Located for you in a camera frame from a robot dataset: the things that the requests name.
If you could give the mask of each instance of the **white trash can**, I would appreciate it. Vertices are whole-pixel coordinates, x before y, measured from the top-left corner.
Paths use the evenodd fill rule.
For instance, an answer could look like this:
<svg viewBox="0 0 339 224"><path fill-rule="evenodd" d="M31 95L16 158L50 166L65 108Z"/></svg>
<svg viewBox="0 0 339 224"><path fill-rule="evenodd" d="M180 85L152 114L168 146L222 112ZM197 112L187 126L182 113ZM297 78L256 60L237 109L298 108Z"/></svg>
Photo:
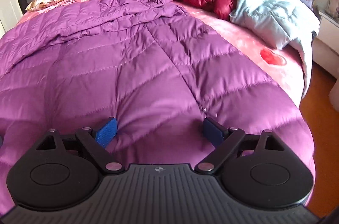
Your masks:
<svg viewBox="0 0 339 224"><path fill-rule="evenodd" d="M339 112L339 79L335 83L328 97L334 109Z"/></svg>

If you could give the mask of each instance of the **nightstand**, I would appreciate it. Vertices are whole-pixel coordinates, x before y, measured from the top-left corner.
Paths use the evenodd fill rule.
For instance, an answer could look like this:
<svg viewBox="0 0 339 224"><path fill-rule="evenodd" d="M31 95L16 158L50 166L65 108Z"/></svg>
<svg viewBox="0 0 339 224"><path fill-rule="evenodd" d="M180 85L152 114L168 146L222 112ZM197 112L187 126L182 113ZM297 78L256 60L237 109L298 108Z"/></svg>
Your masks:
<svg viewBox="0 0 339 224"><path fill-rule="evenodd" d="M339 24L320 10L319 36L312 42L313 61L339 78ZM330 95L333 107L339 111L339 80L334 85Z"/></svg>

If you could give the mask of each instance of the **blue gripper pad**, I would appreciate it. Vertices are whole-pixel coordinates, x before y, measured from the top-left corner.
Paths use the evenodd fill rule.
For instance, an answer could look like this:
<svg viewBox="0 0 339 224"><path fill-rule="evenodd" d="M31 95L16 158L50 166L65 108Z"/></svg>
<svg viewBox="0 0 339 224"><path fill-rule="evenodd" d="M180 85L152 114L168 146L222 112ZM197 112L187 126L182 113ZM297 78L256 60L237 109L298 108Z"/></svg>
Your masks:
<svg viewBox="0 0 339 224"><path fill-rule="evenodd" d="M113 140L116 136L118 130L118 122L116 118L110 120L105 126L103 126L95 136L95 140L101 145L103 148Z"/></svg>

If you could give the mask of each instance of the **white logo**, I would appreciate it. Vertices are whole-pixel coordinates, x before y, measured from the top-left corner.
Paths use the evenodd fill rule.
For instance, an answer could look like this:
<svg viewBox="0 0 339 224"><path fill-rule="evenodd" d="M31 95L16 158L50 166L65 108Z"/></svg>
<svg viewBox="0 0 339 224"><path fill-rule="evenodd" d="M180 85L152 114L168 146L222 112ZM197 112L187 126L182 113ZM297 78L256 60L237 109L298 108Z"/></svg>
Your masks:
<svg viewBox="0 0 339 224"><path fill-rule="evenodd" d="M157 166L154 170L157 171L157 172L159 172L159 173L161 173L161 172L164 171L165 169L162 168L161 166Z"/></svg>

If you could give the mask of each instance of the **bed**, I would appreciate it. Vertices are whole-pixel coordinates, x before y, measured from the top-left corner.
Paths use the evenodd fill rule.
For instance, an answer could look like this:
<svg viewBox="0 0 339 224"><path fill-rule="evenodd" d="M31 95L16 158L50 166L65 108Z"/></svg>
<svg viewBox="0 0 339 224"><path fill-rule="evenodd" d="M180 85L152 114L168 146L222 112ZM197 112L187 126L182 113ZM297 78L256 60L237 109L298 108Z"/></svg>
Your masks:
<svg viewBox="0 0 339 224"><path fill-rule="evenodd" d="M44 131L109 116L118 133L106 149L125 166L195 166L213 150L200 133L209 116L250 134L272 129L315 177L298 52L172 1L65 0L1 39L0 214L13 206L9 169Z"/></svg>
<svg viewBox="0 0 339 224"><path fill-rule="evenodd" d="M28 12L20 20L20 23L40 13L48 12L53 8L85 1L88 0L65 0L45 10ZM304 88L304 80L301 59L296 50L290 46L287 46L282 51L272 50L249 30L218 19L214 13L206 12L183 3L177 4L185 7L192 16L199 18L205 24L213 27L222 37L248 56L262 70L278 82L296 106L299 106Z"/></svg>

